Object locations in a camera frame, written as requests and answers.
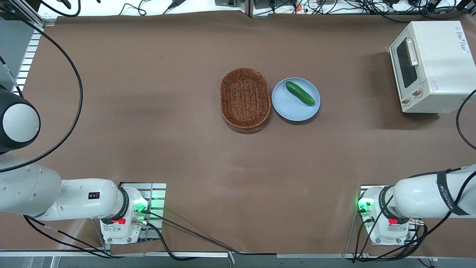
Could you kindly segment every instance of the brown woven basket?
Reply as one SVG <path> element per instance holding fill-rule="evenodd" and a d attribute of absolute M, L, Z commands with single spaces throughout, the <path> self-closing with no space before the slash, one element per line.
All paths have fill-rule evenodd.
<path fill-rule="evenodd" d="M 221 113 L 232 126 L 249 129 L 263 123 L 271 110 L 268 82 L 258 71 L 239 68 L 220 85 Z"/>

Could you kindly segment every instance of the green cucumber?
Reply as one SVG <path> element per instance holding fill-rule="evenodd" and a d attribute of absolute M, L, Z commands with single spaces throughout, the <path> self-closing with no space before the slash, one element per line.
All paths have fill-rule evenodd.
<path fill-rule="evenodd" d="M 298 97 L 305 104 L 313 106 L 316 103 L 311 97 L 311 95 L 309 95 L 307 92 L 305 92 L 302 88 L 300 88 L 293 82 L 286 82 L 286 87 L 288 88 L 289 92 L 291 92 L 294 96 Z"/>

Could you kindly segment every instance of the brown table cover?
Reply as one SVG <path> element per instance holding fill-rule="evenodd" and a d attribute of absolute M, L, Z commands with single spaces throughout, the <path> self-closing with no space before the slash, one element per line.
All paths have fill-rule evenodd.
<path fill-rule="evenodd" d="M 476 23 L 460 20 L 476 55 Z M 476 163 L 455 112 L 401 112 L 386 47 L 405 26 L 379 16 L 252 20 L 236 11 L 59 18 L 46 33 L 78 67 L 84 106 L 71 137 L 40 164 L 63 179 L 167 183 L 165 217 L 236 250 L 342 253 L 361 184 Z M 233 131 L 220 113 L 219 85 L 239 67 L 262 72 L 270 91 L 287 77 L 311 81 L 322 98 L 317 115 L 291 124 L 272 110 L 261 131 Z M 15 154 L 31 159 L 64 135 L 78 102 L 71 67 L 44 38 L 24 94 L 41 115 L 41 133 Z M 469 104 L 461 118 L 472 141 L 475 116 Z M 99 245 L 88 219 L 49 224 Z M 448 220 L 415 255 L 476 258 L 474 225 Z M 0 229 L 3 249 L 68 249 L 21 216 L 2 214 Z M 174 251 L 221 251 L 168 225 L 163 234 Z M 113 247 L 159 250 L 159 241 Z"/>

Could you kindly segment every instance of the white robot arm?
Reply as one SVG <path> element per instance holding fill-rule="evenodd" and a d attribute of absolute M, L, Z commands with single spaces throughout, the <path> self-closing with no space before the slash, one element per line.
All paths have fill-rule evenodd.
<path fill-rule="evenodd" d="M 39 131 L 33 105 L 0 88 L 0 170 L 25 163 L 9 151 L 31 144 Z M 61 180 L 37 164 L 0 172 L 0 212 L 46 221 L 98 218 L 104 240 L 112 244 L 137 242 L 137 219 L 144 218 L 139 211 L 147 205 L 137 189 L 106 179 Z"/>
<path fill-rule="evenodd" d="M 466 185 L 461 199 L 454 200 L 476 165 L 454 171 L 441 171 L 403 179 L 394 186 L 375 186 L 366 190 L 358 209 L 374 245 L 404 245 L 418 225 L 418 218 L 476 218 L 476 180 Z"/>

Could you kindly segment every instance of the blue plate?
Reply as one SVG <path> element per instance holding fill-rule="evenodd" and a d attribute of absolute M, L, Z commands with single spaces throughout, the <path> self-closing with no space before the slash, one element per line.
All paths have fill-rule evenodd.
<path fill-rule="evenodd" d="M 311 95 L 316 103 L 313 106 L 309 106 L 302 102 L 302 100 L 289 92 L 286 88 L 286 82 L 293 82 L 301 87 Z M 279 82 L 274 87 L 271 99 L 278 114 L 292 121 L 303 121 L 311 118 L 321 106 L 321 97 L 317 88 L 308 80 L 298 77 L 286 78 Z"/>

